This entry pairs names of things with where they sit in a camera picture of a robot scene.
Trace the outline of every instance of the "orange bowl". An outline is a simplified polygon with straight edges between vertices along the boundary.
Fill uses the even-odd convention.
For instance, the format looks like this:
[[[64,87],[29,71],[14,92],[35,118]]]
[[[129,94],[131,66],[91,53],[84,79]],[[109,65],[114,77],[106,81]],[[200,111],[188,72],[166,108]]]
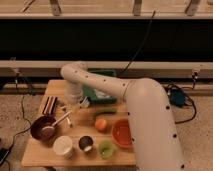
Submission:
[[[122,148],[132,148],[131,133],[128,119],[119,119],[112,126],[112,139]]]

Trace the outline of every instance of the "concrete floor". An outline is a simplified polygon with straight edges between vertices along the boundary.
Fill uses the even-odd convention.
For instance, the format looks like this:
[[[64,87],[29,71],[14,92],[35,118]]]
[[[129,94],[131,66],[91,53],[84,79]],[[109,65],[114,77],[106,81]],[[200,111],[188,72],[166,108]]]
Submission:
[[[21,98],[19,95],[0,95],[0,147],[9,147],[12,136],[28,127],[22,119]],[[193,97],[197,104],[197,117],[185,124],[177,125],[178,134],[185,157],[187,171],[213,170],[213,97]],[[26,96],[24,108],[26,117],[33,121],[42,99],[41,95]],[[192,114],[191,109],[173,108],[175,119],[183,119]],[[15,146],[8,157],[11,171],[45,171],[44,168],[24,168],[20,162],[24,154],[29,132],[17,137]],[[0,171],[7,171],[6,163]],[[84,168],[57,168],[58,171],[135,171],[133,167],[84,167]]]

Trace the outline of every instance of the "small cup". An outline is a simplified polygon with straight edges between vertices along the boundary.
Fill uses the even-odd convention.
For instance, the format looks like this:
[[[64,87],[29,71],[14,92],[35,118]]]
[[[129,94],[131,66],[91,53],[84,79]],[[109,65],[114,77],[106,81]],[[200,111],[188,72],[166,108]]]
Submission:
[[[53,151],[66,158],[70,158],[73,154],[73,142],[69,136],[58,137],[53,144]]]
[[[80,138],[78,144],[81,150],[84,152],[89,152],[92,150],[93,140],[90,136],[83,136]]]
[[[98,145],[98,152],[103,159],[110,158],[115,151],[113,143],[109,140],[103,140]]]

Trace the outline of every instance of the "black wall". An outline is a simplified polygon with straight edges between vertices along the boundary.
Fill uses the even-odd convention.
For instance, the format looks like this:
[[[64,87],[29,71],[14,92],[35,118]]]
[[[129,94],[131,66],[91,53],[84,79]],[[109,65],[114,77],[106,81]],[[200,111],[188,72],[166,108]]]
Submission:
[[[130,60],[149,20],[0,20],[0,59]],[[213,61],[213,20],[154,20],[137,61]]]

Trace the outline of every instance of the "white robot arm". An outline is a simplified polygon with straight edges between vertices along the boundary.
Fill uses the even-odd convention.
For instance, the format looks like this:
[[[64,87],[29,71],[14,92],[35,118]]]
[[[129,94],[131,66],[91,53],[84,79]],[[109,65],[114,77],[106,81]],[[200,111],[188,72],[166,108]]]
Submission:
[[[134,81],[85,71],[84,62],[62,67],[71,103],[82,98],[81,84],[123,99],[128,110],[136,166],[140,171],[183,171],[183,155],[167,94],[149,78]]]

